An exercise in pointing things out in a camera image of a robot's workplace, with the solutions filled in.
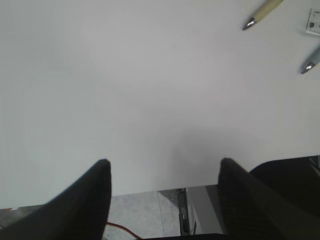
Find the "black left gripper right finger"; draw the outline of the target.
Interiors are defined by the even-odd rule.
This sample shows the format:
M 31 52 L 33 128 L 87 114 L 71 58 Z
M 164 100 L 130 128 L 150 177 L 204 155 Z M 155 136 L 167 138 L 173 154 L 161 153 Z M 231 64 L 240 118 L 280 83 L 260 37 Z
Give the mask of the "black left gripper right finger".
M 233 240 L 320 238 L 320 169 L 314 157 L 268 161 L 251 171 L 224 158 L 218 194 Z

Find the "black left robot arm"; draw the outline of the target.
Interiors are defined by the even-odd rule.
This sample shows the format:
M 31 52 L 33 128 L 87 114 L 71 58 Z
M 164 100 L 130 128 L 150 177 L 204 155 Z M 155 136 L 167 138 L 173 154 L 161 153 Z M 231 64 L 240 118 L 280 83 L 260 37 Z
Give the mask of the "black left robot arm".
M 226 233 L 187 240 L 317 240 L 320 169 L 307 157 L 265 162 L 251 171 L 220 162 L 218 199 Z M 30 215 L 4 227 L 3 240 L 100 240 L 108 225 L 111 164 L 97 161 L 76 182 Z

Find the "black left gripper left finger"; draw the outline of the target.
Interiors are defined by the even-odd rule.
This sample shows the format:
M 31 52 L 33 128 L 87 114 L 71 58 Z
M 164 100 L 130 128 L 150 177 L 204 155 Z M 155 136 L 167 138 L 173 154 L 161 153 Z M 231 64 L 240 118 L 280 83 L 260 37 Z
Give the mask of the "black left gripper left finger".
M 0 231 L 2 240 L 101 240 L 112 196 L 111 163 L 97 161 L 76 182 Z

